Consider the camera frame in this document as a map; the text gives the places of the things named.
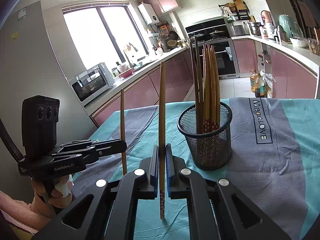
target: sticker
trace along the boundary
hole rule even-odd
[[[15,32],[14,34],[11,35],[11,41],[14,41],[18,38],[18,33]]]
[[[27,16],[27,9],[22,8],[21,10],[18,11],[18,21],[25,18]]]

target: bowl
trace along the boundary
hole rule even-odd
[[[168,41],[167,41],[167,45],[168,45],[170,48],[175,48],[175,47],[177,47],[178,43],[177,43],[177,41],[174,41],[174,40],[168,40]]]
[[[121,74],[119,74],[119,76],[122,78],[126,78],[126,77],[130,77],[132,75],[132,73],[133,73],[133,68],[122,72]]]
[[[309,46],[307,39],[298,40],[298,39],[290,38],[290,41],[292,42],[292,46],[294,47],[306,48]]]

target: basket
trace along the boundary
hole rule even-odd
[[[220,127],[212,132],[196,134],[196,108],[188,107],[178,118],[178,130],[188,143],[193,162],[202,170],[221,168],[231,158],[230,123],[232,111],[220,102]]]

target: cutting board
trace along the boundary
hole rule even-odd
[[[235,4],[236,8],[238,10],[246,10],[247,8],[244,6],[244,3],[242,0],[233,0],[233,3]]]

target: cooking oil bottle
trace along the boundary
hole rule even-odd
[[[256,98],[264,98],[265,83],[264,83],[264,80],[262,79],[262,76],[259,73],[257,74],[256,80],[254,82],[254,87],[255,87]]]
[[[255,93],[254,82],[257,78],[257,72],[256,72],[256,70],[250,70],[250,72],[252,73],[250,76],[251,92]]]

